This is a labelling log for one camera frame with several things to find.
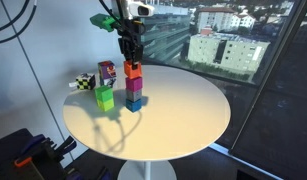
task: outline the cable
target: cable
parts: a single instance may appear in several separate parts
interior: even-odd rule
[[[116,17],[116,16],[111,12],[111,10],[106,6],[106,4],[104,3],[104,1],[103,1],[103,0],[99,0],[99,1],[100,1],[100,3],[102,4],[102,6],[104,7],[104,9],[106,10],[106,12],[109,13],[109,15],[112,16],[112,18],[122,26],[122,22],[121,22],[119,19],[117,19],[117,17]]]
[[[121,7],[121,0],[116,0],[116,4],[117,4],[117,8],[119,9],[119,13],[120,13],[121,19],[124,19],[122,7]]]
[[[16,34],[14,34],[13,36],[11,36],[11,37],[9,37],[9,38],[6,38],[6,39],[3,39],[3,40],[0,40],[0,44],[1,44],[1,43],[4,43],[4,42],[7,42],[7,41],[9,41],[9,40],[12,40],[12,39],[14,39],[14,38],[16,38],[16,37],[18,37],[20,34],[22,34],[22,33],[25,31],[25,29],[29,26],[30,22],[31,22],[32,19],[33,19],[33,16],[34,16],[35,11],[36,11],[36,7],[37,7],[37,0],[35,0],[35,2],[34,2],[33,10],[32,10],[32,12],[31,12],[31,14],[30,14],[29,19],[27,20],[27,22],[26,22],[25,25],[23,26],[23,28],[22,28],[19,32],[17,32]]]
[[[12,24],[14,24],[15,21],[17,21],[23,15],[23,13],[26,10],[28,4],[29,4],[29,0],[26,0],[24,5],[23,5],[23,7],[22,7],[22,9],[21,9],[21,11],[19,12],[19,14],[16,15],[15,18],[12,19],[9,23],[7,23],[4,26],[0,27],[0,31],[2,31],[3,29],[5,29],[5,28],[11,26]]]

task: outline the gray floor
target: gray floor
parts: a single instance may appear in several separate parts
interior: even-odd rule
[[[85,179],[95,179],[101,168],[106,166],[112,176],[117,179],[119,170],[125,161],[100,155],[87,150],[79,158],[66,167],[77,168]],[[171,160],[178,180],[270,180],[271,177],[233,160],[211,148],[194,155]]]

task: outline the green cube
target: green cube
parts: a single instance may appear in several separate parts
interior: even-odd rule
[[[100,100],[97,99],[97,105],[103,110],[103,111],[108,111],[110,109],[112,109],[114,107],[114,100],[113,98],[108,100],[108,101],[105,101],[105,102],[102,102]]]
[[[108,86],[101,86],[95,88],[95,96],[97,100],[105,102],[110,99],[113,99],[113,90]]]

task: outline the magenta cube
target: magenta cube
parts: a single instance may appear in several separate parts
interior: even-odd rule
[[[137,77],[134,79],[125,78],[125,84],[126,84],[126,89],[135,92],[142,89],[143,80],[142,77]]]

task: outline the patterned cube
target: patterned cube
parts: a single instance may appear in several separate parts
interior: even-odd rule
[[[126,100],[126,108],[129,109],[132,112],[140,110],[141,107],[142,107],[141,99],[139,99],[135,102],[132,102],[130,100]]]
[[[137,69],[132,69],[132,62],[131,61],[124,61],[124,73],[129,77],[130,79],[134,79],[137,77],[142,76],[142,67],[141,63],[137,65]]]
[[[100,100],[102,102],[113,99],[112,88],[108,86],[101,86],[101,87],[95,88],[95,96],[97,100]]]
[[[97,105],[103,110],[103,111],[108,111],[114,107],[114,100],[109,99],[105,102],[102,102],[100,100],[97,100]]]
[[[135,92],[126,89],[126,99],[135,102],[141,98],[142,98],[142,89]]]
[[[116,77],[115,66],[112,61],[103,61],[98,63],[99,75],[102,79]]]
[[[113,88],[115,81],[116,81],[116,78],[109,78],[109,79],[100,78],[101,86],[109,86],[110,88]]]
[[[95,75],[94,74],[88,74],[88,73],[82,73],[75,79],[77,85],[77,88],[80,90],[83,89],[89,89],[92,90],[95,87]]]
[[[137,77],[134,79],[125,78],[125,84],[126,84],[126,89],[135,92],[142,89],[143,80],[141,77]]]

